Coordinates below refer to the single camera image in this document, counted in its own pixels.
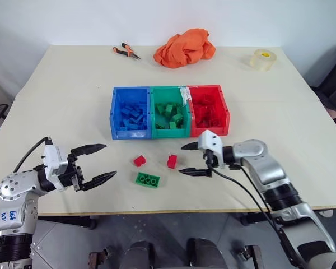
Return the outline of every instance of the tape roll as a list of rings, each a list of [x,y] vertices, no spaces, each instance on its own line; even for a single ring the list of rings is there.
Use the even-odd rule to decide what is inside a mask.
[[[250,66],[258,71],[267,71],[276,61],[276,54],[267,49],[257,49],[250,59]]]

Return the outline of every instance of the plastic storage bin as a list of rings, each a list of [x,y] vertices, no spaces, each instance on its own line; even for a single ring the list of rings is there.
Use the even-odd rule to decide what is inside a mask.
[[[179,87],[151,87],[152,138],[190,137],[190,117]]]
[[[110,125],[112,139],[152,138],[149,87],[114,87]]]
[[[210,130],[219,136],[229,131],[230,113],[219,85],[188,86],[192,100],[192,137]]]

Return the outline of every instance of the black cable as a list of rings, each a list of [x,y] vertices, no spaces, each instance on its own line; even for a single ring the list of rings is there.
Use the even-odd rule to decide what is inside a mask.
[[[277,226],[276,226],[276,223],[271,215],[271,210],[268,206],[268,204],[265,202],[265,199],[264,197],[262,196],[262,194],[259,192],[258,188],[255,186],[254,182],[251,180],[251,178],[249,177],[248,173],[245,171],[245,169],[242,167],[242,166],[239,166],[240,169],[243,171],[243,173],[245,174],[245,176],[248,178],[249,182],[251,183],[251,185],[253,185],[254,189],[256,190],[257,194],[259,195],[260,199],[263,201],[264,203],[264,206],[267,208],[268,210],[268,213],[269,213],[269,217],[272,221],[272,223],[274,224],[274,227],[275,227],[275,230],[277,230]]]
[[[39,142],[37,142],[36,144],[33,145],[33,147],[31,149],[29,149],[29,151],[21,158],[21,160],[18,162],[18,164],[16,165],[15,169],[13,170],[13,173],[16,173],[19,168],[21,167],[21,165],[24,163],[24,161],[27,159],[27,157],[29,157],[29,155],[38,147],[40,146],[43,142],[45,143],[50,143],[52,144],[51,142],[51,139],[50,137],[44,137],[42,138]]]
[[[208,168],[211,169],[211,171],[213,171],[214,173],[216,173],[217,175],[220,175],[221,177],[230,180],[232,182],[234,182],[235,184],[237,184],[240,188],[242,188],[249,196],[251,199],[253,199],[253,201],[256,203],[256,205],[258,206],[259,210],[262,212],[262,214],[265,216],[267,222],[270,224],[270,226],[273,228],[273,230],[278,233],[278,230],[276,229],[276,227],[274,226],[273,222],[271,221],[271,219],[269,218],[269,216],[265,213],[265,211],[262,209],[262,207],[260,206],[260,204],[257,202],[257,200],[255,199],[255,197],[248,191],[247,188],[245,188],[241,183],[239,183],[238,181],[236,181],[234,178],[228,177],[227,175],[224,175],[220,172],[218,172],[217,170],[215,170],[212,166],[212,164],[207,163]]]

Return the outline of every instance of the pliers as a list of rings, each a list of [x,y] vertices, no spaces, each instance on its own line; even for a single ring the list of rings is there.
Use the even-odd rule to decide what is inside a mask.
[[[126,43],[122,43],[122,47],[125,48],[127,51],[125,50],[119,50],[117,47],[113,47],[113,51],[119,54],[123,54],[126,55],[127,57],[132,57],[134,59],[139,60],[140,57],[138,57],[134,52],[133,49],[131,49],[129,47],[129,45],[127,45]]]

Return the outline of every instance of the green bin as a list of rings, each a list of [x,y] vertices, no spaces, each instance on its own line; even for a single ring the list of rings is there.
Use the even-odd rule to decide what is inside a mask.
[[[177,128],[171,129],[175,125],[170,122],[177,114],[183,115],[183,121],[176,122]],[[183,106],[180,87],[151,87],[152,138],[190,137],[191,119],[189,103]]]

